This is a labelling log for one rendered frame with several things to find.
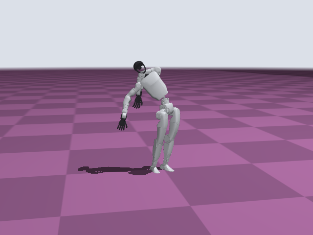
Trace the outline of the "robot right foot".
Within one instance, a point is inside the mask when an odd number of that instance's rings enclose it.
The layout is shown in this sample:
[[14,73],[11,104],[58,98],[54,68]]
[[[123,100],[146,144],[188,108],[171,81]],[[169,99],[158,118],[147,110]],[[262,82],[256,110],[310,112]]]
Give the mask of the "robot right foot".
[[152,168],[152,166],[150,166],[150,170],[151,170],[153,173],[160,173],[160,172],[158,171],[157,167],[153,167],[153,168]]

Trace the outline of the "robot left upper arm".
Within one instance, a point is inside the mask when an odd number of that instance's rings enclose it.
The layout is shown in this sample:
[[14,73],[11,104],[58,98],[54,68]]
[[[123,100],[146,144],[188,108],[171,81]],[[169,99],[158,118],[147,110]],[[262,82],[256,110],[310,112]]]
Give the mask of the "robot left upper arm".
[[[140,72],[144,72],[144,71],[145,70],[140,71]],[[154,67],[154,68],[147,69],[145,73],[138,73],[138,77],[143,79],[146,74],[149,74],[149,73],[151,73],[153,71],[155,71],[160,76],[161,68],[160,67]]]

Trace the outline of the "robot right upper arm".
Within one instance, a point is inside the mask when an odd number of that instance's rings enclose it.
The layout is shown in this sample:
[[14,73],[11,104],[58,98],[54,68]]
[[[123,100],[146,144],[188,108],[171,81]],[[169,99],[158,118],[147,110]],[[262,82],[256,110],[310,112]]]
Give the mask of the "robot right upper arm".
[[[142,86],[142,84],[140,83],[140,82],[137,82],[136,84],[135,84],[135,88],[132,88],[129,92],[128,92],[128,94],[126,95],[126,96],[129,96],[130,97],[130,101],[129,101],[129,103],[131,102],[131,97],[133,96],[133,95],[135,95],[140,89],[143,89],[143,86]],[[125,97],[126,97],[125,96]]]

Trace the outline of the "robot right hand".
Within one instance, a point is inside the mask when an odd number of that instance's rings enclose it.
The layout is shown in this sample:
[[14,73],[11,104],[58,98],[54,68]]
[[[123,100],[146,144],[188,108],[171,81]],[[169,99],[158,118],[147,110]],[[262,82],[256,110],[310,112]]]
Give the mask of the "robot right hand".
[[125,129],[125,125],[126,125],[126,128],[127,128],[127,124],[126,124],[126,121],[125,121],[126,118],[122,118],[122,114],[121,114],[121,121],[119,122],[119,125],[118,125],[117,129],[119,128],[119,130],[120,130],[120,128],[121,128],[121,130],[122,129],[124,130]]

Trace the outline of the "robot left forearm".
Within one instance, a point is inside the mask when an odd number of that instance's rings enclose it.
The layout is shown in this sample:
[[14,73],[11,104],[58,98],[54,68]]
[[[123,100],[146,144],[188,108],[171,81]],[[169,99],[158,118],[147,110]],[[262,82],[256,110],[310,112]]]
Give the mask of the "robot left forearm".
[[[140,82],[142,79],[141,78],[139,78],[139,77],[137,77],[137,82]],[[136,94],[137,95],[140,95],[140,92],[142,91],[142,89],[140,89]]]

